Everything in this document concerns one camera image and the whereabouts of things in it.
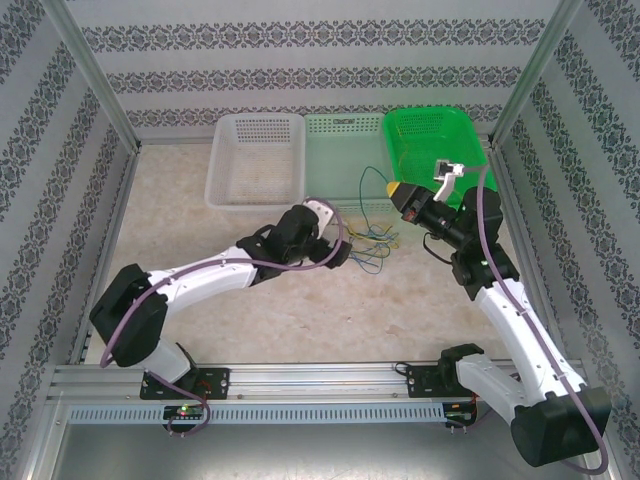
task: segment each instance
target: green plastic basket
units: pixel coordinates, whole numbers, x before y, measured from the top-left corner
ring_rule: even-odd
[[[398,182],[421,185],[436,192],[441,185],[433,179],[437,160],[462,163],[467,167],[487,163],[471,120],[457,108],[394,110],[384,117],[383,129],[393,174]],[[447,204],[458,208],[464,193],[478,185],[478,177],[478,172],[469,172],[456,179]],[[485,186],[497,190],[491,172]]]

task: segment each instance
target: basket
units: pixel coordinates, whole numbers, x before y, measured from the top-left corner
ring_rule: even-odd
[[[395,178],[437,192],[441,184],[433,179],[436,161],[443,159],[468,167],[485,165],[486,157],[471,120],[453,107],[404,108],[384,118],[384,133]],[[447,204],[458,208],[464,193],[478,185],[479,172],[456,179]],[[486,187],[497,190],[491,175]]]
[[[276,212],[304,199],[304,119],[241,113],[218,120],[205,187],[213,209]]]
[[[307,115],[306,191],[329,200],[342,215],[360,214],[358,185],[367,166],[388,180],[393,171],[387,153],[381,113]],[[367,214],[389,213],[393,204],[385,181],[368,171],[362,181]]]

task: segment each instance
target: beige speckled floor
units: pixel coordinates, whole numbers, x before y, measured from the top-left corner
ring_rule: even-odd
[[[109,278],[130,263],[164,269],[219,253],[268,223],[209,209],[203,200],[210,146],[145,146]],[[180,312],[164,334],[197,362],[364,362],[432,360],[475,342],[507,358],[496,331],[450,271],[422,249],[423,230],[398,224],[401,247],[380,275],[352,261],[330,271],[285,273]],[[507,229],[501,244],[512,252]],[[448,254],[446,245],[434,249]],[[94,335],[87,363],[103,344]]]

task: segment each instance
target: patterned wallpaper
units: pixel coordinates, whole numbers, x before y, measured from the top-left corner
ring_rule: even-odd
[[[66,363],[130,162],[41,5],[0,2],[0,479]]]
[[[639,25],[632,1],[585,2],[502,146],[568,354],[611,396],[622,478],[640,477]]]
[[[421,105],[456,105],[489,133],[556,4],[68,3],[142,139],[212,136],[232,112]]]

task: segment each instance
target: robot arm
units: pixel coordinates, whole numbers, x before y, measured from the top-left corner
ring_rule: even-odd
[[[611,402],[604,389],[587,387],[531,308],[515,266],[497,243],[502,223],[498,194],[489,189],[483,191],[487,245],[505,286],[525,311],[516,310],[485,258],[478,229],[476,188],[465,193],[457,210],[417,185],[390,183],[387,192],[404,220],[426,228],[455,249],[451,265],[456,281],[498,330],[521,378],[518,382],[509,377],[493,365],[482,349],[470,344],[443,352],[442,368],[439,363],[443,383],[462,386],[482,397],[510,425],[518,451],[532,466],[597,450],[597,441],[562,380],[577,393],[600,434],[606,427]],[[525,312],[535,333],[525,321]],[[541,343],[560,366],[560,375]]]
[[[275,278],[286,266],[306,258],[314,263],[324,262],[334,248],[339,248],[337,254],[324,266],[342,265],[351,245],[342,242],[339,247],[329,247],[323,238],[332,217],[333,211],[325,204],[307,200],[286,212],[277,225],[266,225],[214,257],[151,272],[142,271],[137,264],[124,267],[89,318],[104,342],[109,343],[130,306],[155,288],[117,336],[112,357],[120,367],[140,366],[192,391],[197,367],[182,347],[161,338],[164,322],[210,296]]]

